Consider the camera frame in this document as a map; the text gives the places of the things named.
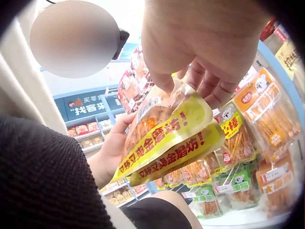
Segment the orange snack bag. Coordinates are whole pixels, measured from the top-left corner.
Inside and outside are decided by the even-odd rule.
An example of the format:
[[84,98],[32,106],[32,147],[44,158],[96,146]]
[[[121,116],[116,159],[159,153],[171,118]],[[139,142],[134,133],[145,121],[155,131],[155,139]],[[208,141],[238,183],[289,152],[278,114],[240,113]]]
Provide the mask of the orange snack bag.
[[271,162],[285,156],[288,145],[300,132],[300,124],[287,95],[271,74],[260,69],[234,97],[234,103],[253,126],[263,156]]

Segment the red packaging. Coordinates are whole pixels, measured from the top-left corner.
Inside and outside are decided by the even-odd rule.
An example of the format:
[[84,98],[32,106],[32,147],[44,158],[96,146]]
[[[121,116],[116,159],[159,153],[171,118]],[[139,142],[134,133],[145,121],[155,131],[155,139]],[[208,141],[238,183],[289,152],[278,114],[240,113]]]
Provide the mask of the red packaging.
[[77,126],[75,129],[76,129],[77,135],[83,135],[83,134],[89,133],[89,130],[86,125]]
[[87,126],[88,126],[88,131],[89,131],[89,133],[95,132],[95,131],[99,130],[99,126],[97,125],[96,122],[88,123]]

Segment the yellow label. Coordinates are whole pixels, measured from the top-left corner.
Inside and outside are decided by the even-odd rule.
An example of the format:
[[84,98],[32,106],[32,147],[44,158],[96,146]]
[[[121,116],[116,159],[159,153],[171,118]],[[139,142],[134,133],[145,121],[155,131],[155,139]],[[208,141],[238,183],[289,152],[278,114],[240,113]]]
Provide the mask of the yellow label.
[[199,96],[191,96],[170,118],[151,129],[119,165],[113,181],[137,171],[174,145],[204,129],[213,112]]
[[241,125],[242,125],[242,119],[238,111],[235,111],[234,114],[232,115],[232,118],[226,120],[223,124],[221,124],[220,127],[224,131],[225,138],[230,139],[238,132]]
[[273,146],[277,146],[279,143],[282,142],[281,134],[278,131],[275,131],[272,135],[270,135],[269,142]]
[[224,134],[214,120],[204,130],[176,144],[159,158],[131,175],[131,185],[144,184],[203,157],[224,142]]

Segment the price tag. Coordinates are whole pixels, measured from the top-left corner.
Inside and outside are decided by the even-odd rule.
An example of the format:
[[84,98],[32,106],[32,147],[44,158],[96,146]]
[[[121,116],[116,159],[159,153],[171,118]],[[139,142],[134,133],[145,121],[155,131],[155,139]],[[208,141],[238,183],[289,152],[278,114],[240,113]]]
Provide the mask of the price tag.
[[183,195],[184,198],[195,198],[195,197],[197,197],[196,193],[194,193],[194,192],[183,192],[182,195]]
[[139,92],[139,94],[142,92],[142,90],[144,89],[146,84],[147,84],[147,79],[145,77],[142,77],[142,79],[140,80],[140,82],[138,84],[138,92]]
[[128,103],[128,108],[130,110],[132,110],[135,106],[135,101],[133,99],[130,99],[129,103]]
[[234,188],[233,188],[232,184],[224,184],[222,186],[213,188],[213,191],[215,192],[215,194],[221,194],[221,193],[225,193],[225,192],[234,192]]
[[264,175],[261,175],[262,182],[267,182],[274,180],[278,177],[283,176],[285,173],[285,168],[283,166],[275,168],[273,170],[270,170],[269,172],[265,173]]
[[105,91],[105,97],[107,98],[107,96],[108,96],[108,93],[109,93],[109,87],[107,86],[106,87],[106,91]]

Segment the orange label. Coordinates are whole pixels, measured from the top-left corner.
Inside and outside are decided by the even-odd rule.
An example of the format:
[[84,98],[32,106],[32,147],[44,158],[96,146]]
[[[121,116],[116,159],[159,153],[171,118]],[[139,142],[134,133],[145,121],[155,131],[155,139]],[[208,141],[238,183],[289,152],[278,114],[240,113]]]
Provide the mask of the orange label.
[[234,102],[241,112],[248,110],[258,99],[260,99],[260,96],[270,87],[272,82],[275,86],[279,87],[265,68],[260,69],[253,80],[234,98]]

